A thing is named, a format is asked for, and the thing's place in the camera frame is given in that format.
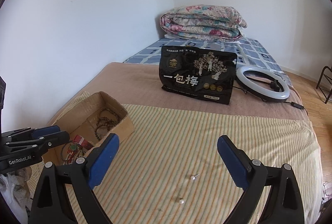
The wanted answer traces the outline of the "watch with red strap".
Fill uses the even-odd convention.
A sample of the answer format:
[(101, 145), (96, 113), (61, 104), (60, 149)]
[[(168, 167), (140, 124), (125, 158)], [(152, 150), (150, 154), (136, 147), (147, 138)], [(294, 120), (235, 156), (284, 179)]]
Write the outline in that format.
[(73, 138), (72, 143), (76, 145), (80, 150), (83, 150), (84, 152), (87, 152), (94, 147), (94, 145), (91, 142), (89, 142), (81, 135), (76, 135)]

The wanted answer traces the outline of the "red string jade pendant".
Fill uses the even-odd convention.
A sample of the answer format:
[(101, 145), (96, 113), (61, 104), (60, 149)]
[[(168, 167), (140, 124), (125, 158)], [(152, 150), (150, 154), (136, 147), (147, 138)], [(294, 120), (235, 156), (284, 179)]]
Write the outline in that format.
[(71, 145), (68, 147), (68, 150), (67, 150), (68, 153), (72, 153), (72, 152), (76, 152), (76, 151), (77, 151), (77, 146), (74, 145), (74, 144), (71, 144)]

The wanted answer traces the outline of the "cardboard box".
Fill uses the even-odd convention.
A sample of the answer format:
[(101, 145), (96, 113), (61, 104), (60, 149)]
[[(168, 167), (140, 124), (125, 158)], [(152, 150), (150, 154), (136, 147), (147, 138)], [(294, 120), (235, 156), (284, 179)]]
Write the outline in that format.
[[(92, 95), (84, 92), (76, 97), (59, 111), (48, 125), (57, 125), (70, 136), (67, 144), (49, 149), (43, 156), (45, 163), (53, 162), (56, 165), (71, 164), (79, 157), (87, 157), (112, 133), (116, 134), (122, 143), (134, 132), (134, 125), (126, 108), (102, 91)], [(77, 147), (76, 152), (68, 153), (68, 147), (73, 144), (72, 140), (76, 135), (83, 136), (94, 147), (87, 152)]]

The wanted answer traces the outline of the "white plastic bag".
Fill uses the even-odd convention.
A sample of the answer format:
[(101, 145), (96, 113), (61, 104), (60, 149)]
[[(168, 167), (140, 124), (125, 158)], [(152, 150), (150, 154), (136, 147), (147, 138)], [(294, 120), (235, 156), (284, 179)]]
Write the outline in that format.
[(32, 200), (26, 183), (30, 179), (26, 169), (1, 175), (1, 194), (11, 213), (20, 223), (28, 223), (28, 212)]

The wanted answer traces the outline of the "brown bed blanket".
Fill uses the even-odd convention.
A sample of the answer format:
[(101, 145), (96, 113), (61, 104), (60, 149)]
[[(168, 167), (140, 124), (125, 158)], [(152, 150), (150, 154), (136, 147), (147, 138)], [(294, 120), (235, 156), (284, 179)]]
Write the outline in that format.
[(207, 113), (243, 115), (252, 117), (308, 120), (305, 110), (291, 106), (302, 100), (296, 90), (284, 103), (263, 102), (237, 87), (232, 90), (228, 105), (188, 98), (166, 92), (162, 88), (157, 65), (110, 63), (99, 72), (77, 95), (84, 92), (94, 94), (106, 92), (121, 104), (155, 106), (160, 108), (203, 111)]

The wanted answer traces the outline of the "striped yellow towel blanket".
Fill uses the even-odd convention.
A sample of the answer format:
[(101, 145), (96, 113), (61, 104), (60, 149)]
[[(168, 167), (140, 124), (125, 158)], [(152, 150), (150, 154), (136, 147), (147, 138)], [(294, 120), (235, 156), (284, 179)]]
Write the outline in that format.
[[(321, 149), (308, 119), (225, 115), (126, 105), (134, 133), (95, 194), (114, 223), (221, 223), (241, 190), (217, 152), (227, 135), (249, 157), (292, 166), (304, 220), (319, 217), (323, 196)], [(185, 203), (178, 201), (184, 198)]]

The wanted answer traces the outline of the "black metal rack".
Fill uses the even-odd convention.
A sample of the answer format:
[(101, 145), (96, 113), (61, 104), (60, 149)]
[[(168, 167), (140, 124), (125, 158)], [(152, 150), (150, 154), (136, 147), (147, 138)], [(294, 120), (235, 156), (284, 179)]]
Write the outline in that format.
[(324, 100), (323, 102), (327, 104), (328, 102), (331, 102), (331, 95), (332, 95), (332, 89), (331, 89), (331, 67), (328, 65), (325, 65), (320, 73), (319, 80), (316, 85), (316, 89), (320, 90), (322, 93)]

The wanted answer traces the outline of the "black snack bag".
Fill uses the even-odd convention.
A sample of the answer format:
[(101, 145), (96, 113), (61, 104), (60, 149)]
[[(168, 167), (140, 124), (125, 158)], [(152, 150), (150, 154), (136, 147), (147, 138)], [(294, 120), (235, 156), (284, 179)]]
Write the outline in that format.
[(237, 55), (193, 46), (163, 46), (159, 64), (162, 89), (228, 105), (236, 76)]

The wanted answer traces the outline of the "folded floral quilt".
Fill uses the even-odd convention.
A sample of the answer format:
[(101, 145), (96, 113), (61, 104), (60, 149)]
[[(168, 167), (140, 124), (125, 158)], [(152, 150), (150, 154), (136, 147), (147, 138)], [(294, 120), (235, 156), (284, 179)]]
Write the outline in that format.
[(168, 38), (207, 41), (237, 41), (248, 26), (234, 7), (217, 5), (175, 7), (159, 23)]

